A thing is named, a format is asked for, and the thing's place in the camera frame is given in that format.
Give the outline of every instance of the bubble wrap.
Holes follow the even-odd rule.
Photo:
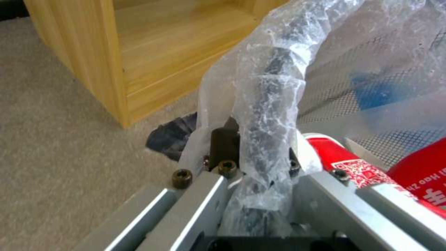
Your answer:
[[[422,0],[290,1],[271,11],[250,36],[210,68],[199,90],[197,129],[179,167],[197,175],[209,152],[212,130],[223,126],[230,116],[237,120],[240,169],[246,175],[228,202],[220,235],[291,234],[285,219],[293,183],[288,175],[288,149],[308,146],[299,144],[304,139],[296,128],[297,105],[304,89],[307,93],[313,88],[323,95],[323,84],[306,87],[309,74],[317,73],[315,79],[324,76],[317,69],[328,67],[383,27],[398,29],[424,6]],[[441,9],[441,3],[435,8]],[[363,61],[369,61],[360,65],[364,69],[380,63]],[[311,99],[306,102],[311,114]],[[321,170],[317,159],[302,163],[306,163],[304,173]]]

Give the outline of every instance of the gray carpet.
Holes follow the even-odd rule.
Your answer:
[[[121,129],[39,40],[29,18],[0,22],[0,250],[69,250],[176,163],[144,147],[196,93]]]

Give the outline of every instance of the wooden cabinet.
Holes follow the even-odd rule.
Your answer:
[[[123,127],[193,91],[286,0],[25,0],[39,36]]]

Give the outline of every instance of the screw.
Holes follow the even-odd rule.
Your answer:
[[[342,183],[347,183],[350,180],[348,173],[342,169],[333,169],[331,174]]]
[[[172,184],[176,189],[186,189],[192,183],[192,172],[178,169],[172,174]]]
[[[203,170],[209,172],[209,155],[203,157]]]
[[[290,163],[290,165],[291,165],[291,167],[289,168],[289,171],[288,171],[289,176],[290,176],[291,178],[296,177],[296,176],[299,174],[299,171],[300,171],[300,169],[301,169],[301,166],[299,165],[299,163],[298,163],[297,161],[295,161],[295,160],[293,160],[293,159],[291,159],[291,160],[289,161],[289,163]]]
[[[218,164],[219,174],[230,179],[237,174],[237,164],[232,160],[223,160]]]

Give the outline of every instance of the metal bar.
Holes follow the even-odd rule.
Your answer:
[[[446,221],[389,184],[356,194],[430,250],[446,248]]]
[[[198,237],[216,235],[227,193],[224,177],[202,172],[137,250],[190,250]]]
[[[173,191],[146,186],[84,238],[74,250],[134,250],[175,201]]]
[[[321,236],[341,231],[361,250],[426,250],[326,172],[301,177],[293,196],[296,213]]]

